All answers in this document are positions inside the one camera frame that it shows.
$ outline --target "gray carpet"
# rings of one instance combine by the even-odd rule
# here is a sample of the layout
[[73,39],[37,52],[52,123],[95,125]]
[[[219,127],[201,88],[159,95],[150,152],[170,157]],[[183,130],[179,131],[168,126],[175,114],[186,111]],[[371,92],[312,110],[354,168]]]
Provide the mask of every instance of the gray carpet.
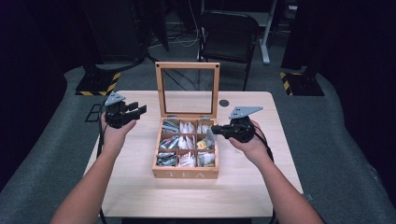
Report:
[[[256,50],[247,91],[273,94],[305,195],[328,223],[395,223],[395,209],[375,170],[344,127],[342,108],[331,83],[318,75],[324,97],[285,93],[279,73],[286,71],[280,63],[287,38],[276,35],[269,49],[270,65],[262,63],[261,52]],[[169,52],[159,46],[150,48],[149,53],[159,61],[196,62],[197,46],[171,43]],[[233,77],[241,76],[243,69],[243,65],[221,63],[219,89],[241,91],[243,80]],[[84,120],[93,104],[106,99],[75,95],[83,75],[82,68],[65,74],[68,88],[63,101],[0,194],[0,223],[48,223],[81,179],[98,134],[98,124]],[[153,63],[145,60],[122,72],[116,86],[119,90],[157,90]],[[121,218],[108,217],[107,221],[120,223]],[[252,219],[252,223],[268,221],[268,217]]]

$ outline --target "black curtain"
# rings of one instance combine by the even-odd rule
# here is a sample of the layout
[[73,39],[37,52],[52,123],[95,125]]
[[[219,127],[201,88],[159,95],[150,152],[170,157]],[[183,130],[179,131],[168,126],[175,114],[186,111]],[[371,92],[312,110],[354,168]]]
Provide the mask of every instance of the black curtain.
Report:
[[[394,1],[299,1],[282,67],[319,63],[320,74],[339,95],[347,130],[378,171],[395,205],[394,8]],[[318,55],[321,62],[313,59]]]
[[78,0],[2,1],[0,190],[62,101],[64,73],[82,66],[81,52],[101,63],[89,27]]

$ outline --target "person's left arm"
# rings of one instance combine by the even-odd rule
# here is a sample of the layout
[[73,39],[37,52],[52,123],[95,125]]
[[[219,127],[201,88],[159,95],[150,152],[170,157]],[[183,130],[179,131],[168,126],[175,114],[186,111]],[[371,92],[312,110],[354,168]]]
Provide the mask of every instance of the person's left arm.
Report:
[[[102,123],[103,130],[106,125],[104,116]],[[136,121],[132,120],[120,129],[106,127],[102,153],[61,203],[51,223],[94,223],[97,220],[114,163],[126,134],[135,125]]]

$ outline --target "hand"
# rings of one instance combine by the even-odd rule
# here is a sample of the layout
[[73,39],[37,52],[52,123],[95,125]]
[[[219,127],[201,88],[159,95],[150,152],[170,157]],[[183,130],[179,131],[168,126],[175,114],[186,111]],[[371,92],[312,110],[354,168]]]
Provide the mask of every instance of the hand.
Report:
[[[257,128],[255,128],[256,133],[259,136],[261,136],[263,139],[265,139],[265,136],[259,130],[260,129],[260,125],[254,120],[252,120],[251,122],[254,124],[254,126],[257,127]],[[260,140],[260,138],[258,138],[256,135],[254,135],[254,137],[250,141],[248,141],[246,143],[241,143],[241,142],[239,142],[238,140],[236,140],[234,138],[230,138],[229,140],[230,140],[230,143],[234,147],[236,147],[236,148],[240,149],[241,151],[243,151],[245,156],[251,162],[253,162],[253,164],[255,164],[256,166],[258,166],[262,162],[266,162],[267,159],[269,161],[271,160],[269,158],[269,156],[268,156],[267,148],[262,143],[262,140]]]
[[112,128],[107,124],[105,113],[102,114],[101,120],[102,132],[105,135],[102,153],[111,153],[115,157],[118,157],[125,142],[125,136],[136,125],[136,120],[131,120],[119,129]]

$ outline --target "yellow and black hazard tape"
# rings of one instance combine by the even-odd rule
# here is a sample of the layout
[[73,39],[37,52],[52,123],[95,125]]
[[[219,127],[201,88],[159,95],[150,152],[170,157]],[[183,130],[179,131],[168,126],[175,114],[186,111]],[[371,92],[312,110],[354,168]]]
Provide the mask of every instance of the yellow and black hazard tape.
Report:
[[286,74],[300,75],[301,73],[280,73],[280,78],[282,78],[283,87],[285,88],[286,94],[293,95]]
[[109,84],[108,88],[102,91],[76,91],[76,95],[86,95],[86,96],[109,95],[114,90],[114,88],[116,88],[116,84],[119,78],[120,78],[120,73],[114,75],[114,77],[111,79],[111,83]]

